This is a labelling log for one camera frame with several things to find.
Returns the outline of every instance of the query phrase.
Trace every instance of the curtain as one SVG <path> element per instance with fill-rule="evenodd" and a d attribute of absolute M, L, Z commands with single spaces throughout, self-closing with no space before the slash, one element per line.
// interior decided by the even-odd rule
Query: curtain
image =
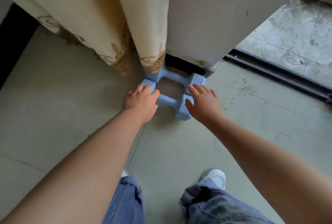
<path fill-rule="evenodd" d="M 52 32 L 94 49 L 123 76 L 131 74 L 134 48 L 146 72 L 162 67 L 169 0 L 13 1 Z"/>

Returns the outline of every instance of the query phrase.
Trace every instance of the person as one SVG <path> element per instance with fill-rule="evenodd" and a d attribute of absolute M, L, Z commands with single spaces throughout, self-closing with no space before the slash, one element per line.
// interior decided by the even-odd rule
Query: person
<path fill-rule="evenodd" d="M 190 114 L 222 142 L 284 222 L 332 223 L 330 178 L 224 117 L 212 89 L 188 88 Z M 156 112 L 159 91 L 150 91 L 142 84 L 129 91 L 122 111 L 47 174 L 1 224 L 143 223 L 140 187 L 123 168 L 140 127 Z M 180 206 L 186 223 L 272 223 L 225 192 L 225 183 L 223 172 L 213 169 L 185 189 Z"/>

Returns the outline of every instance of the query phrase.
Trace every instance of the sliding door track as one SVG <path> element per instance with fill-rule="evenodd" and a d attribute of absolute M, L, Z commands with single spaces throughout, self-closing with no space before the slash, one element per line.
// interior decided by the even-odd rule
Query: sliding door track
<path fill-rule="evenodd" d="M 274 64 L 239 48 L 229 52 L 224 58 L 243 68 L 285 84 L 309 96 L 332 104 L 332 88 L 300 75 L 285 67 Z"/>

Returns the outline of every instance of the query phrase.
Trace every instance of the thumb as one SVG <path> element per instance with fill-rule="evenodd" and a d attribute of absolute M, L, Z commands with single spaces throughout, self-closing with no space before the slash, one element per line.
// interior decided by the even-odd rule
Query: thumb
<path fill-rule="evenodd" d="M 189 113 L 191 113 L 191 111 L 193 110 L 193 104 L 189 99 L 186 99 L 185 102 L 186 102 L 186 108 L 188 109 Z"/>

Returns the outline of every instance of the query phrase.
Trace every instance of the leg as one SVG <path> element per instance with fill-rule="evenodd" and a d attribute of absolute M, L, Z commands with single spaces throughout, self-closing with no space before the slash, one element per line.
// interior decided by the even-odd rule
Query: leg
<path fill-rule="evenodd" d="M 102 224 L 143 224 L 144 209 L 141 193 L 135 178 L 122 172 Z"/>
<path fill-rule="evenodd" d="M 222 171 L 214 169 L 201 178 L 185 189 L 180 199 L 186 224 L 272 223 L 257 209 L 225 192 L 226 176 Z"/>

